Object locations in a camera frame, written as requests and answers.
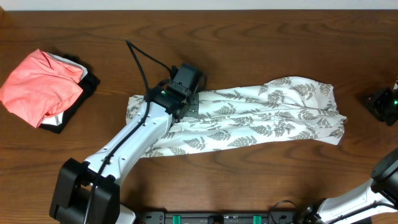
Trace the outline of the black garment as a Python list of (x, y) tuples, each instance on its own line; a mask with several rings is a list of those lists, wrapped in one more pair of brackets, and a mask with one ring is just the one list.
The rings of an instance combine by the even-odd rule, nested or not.
[(84, 101), (95, 93), (98, 85), (100, 84), (100, 79), (93, 74), (92, 66), (82, 61), (77, 56), (64, 54), (60, 57), (58, 55), (50, 53), (49, 55), (56, 60), (65, 62), (83, 70), (81, 81), (78, 83), (83, 92), (74, 102), (74, 104), (72, 104), (71, 107), (69, 107), (64, 112), (55, 115), (54, 117), (45, 118), (39, 126), (40, 129), (45, 129), (47, 131), (60, 134), (64, 130), (70, 119), (75, 115), (79, 107), (84, 103)]

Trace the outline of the white fern print dress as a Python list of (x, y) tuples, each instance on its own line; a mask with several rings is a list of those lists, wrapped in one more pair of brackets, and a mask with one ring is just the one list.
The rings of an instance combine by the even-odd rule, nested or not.
[(333, 86), (309, 78), (284, 77), (258, 86), (207, 90), (199, 94), (198, 116), (173, 124), (144, 157), (302, 139), (337, 145), (345, 121)]

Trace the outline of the pink garment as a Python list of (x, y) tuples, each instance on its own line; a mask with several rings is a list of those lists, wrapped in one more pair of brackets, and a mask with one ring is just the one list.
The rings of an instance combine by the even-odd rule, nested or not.
[(35, 128), (58, 126), (82, 95), (79, 84), (87, 74), (86, 67), (37, 49), (10, 73), (1, 87), (1, 103)]

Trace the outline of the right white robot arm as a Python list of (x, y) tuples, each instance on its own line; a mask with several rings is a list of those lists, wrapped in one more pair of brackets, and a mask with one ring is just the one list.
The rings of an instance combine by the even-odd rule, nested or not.
[[(371, 114), (388, 126), (397, 122), (397, 85), (372, 94), (366, 100)], [(374, 167), (371, 177), (355, 189), (307, 207), (295, 223), (361, 223), (382, 213), (397, 212), (397, 149)]]

